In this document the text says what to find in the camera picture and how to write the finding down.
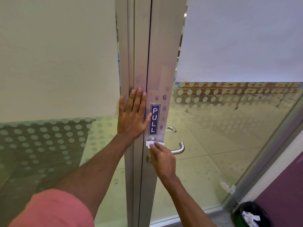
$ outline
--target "right hand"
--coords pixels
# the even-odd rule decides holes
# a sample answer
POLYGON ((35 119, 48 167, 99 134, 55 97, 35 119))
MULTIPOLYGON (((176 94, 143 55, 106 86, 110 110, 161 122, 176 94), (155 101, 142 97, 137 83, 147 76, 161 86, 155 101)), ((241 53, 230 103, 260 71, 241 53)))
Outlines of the right hand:
POLYGON ((165 146, 154 143, 150 145, 151 160, 154 169, 165 186, 176 179, 176 157, 165 146))

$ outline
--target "pink shirt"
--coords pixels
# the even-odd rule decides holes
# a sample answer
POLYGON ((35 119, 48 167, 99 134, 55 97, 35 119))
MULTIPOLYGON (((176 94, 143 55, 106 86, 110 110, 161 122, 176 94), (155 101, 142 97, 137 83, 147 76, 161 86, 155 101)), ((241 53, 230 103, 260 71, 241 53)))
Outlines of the pink shirt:
POLYGON ((49 189, 34 194, 9 227, 94 227, 89 209, 73 195, 49 189))

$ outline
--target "tiled floor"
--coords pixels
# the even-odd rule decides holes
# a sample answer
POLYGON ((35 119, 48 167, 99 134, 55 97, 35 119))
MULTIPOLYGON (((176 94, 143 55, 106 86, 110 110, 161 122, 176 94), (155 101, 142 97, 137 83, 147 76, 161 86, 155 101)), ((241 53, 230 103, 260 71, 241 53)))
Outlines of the tiled floor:
MULTIPOLYGON (((194 101, 193 97, 189 103, 185 102, 186 97, 177 95, 174 89, 167 125, 175 127, 177 132, 167 131, 164 143, 169 149, 178 149, 179 142, 184 142, 185 151, 176 155, 177 175, 189 194, 207 210, 222 204, 228 195, 227 191, 241 178, 293 103, 283 101, 276 107, 279 98, 264 101, 264 97, 254 99, 246 96, 235 110, 240 99, 236 98, 237 95, 218 96, 215 99, 214 96, 207 96, 208 99, 199 96, 199 101, 194 101), (186 110, 184 105, 189 105, 189 108, 186 110)), ((112 140, 116 134, 117 120, 115 116, 108 116, 93 122, 82 163, 112 140)), ((95 223, 106 227, 127 226, 126 215, 122 158, 95 223)), ((151 221, 176 215, 169 194, 158 180, 151 221)))

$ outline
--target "forearm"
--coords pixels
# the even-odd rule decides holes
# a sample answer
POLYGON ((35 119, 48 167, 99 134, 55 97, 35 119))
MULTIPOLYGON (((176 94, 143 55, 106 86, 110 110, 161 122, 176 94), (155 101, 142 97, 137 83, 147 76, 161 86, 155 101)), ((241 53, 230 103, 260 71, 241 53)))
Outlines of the forearm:
POLYGON ((216 227, 184 189, 177 176, 173 179, 163 180, 162 183, 169 192, 184 227, 216 227))
POLYGON ((105 148, 65 177, 55 188, 80 199, 95 218, 117 165, 132 142, 126 135, 117 134, 105 148))

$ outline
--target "black trash bin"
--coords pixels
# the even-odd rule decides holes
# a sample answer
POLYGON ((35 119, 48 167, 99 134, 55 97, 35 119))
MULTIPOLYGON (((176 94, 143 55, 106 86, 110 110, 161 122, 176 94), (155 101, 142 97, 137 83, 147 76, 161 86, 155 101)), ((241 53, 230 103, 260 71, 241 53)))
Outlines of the black trash bin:
POLYGON ((254 202, 244 202, 239 206, 238 210, 239 213, 237 214, 235 219, 237 227, 249 227, 249 225, 246 223, 242 216, 243 211, 260 216, 260 221, 255 221, 259 227, 273 227, 271 220, 269 219, 265 211, 254 202))

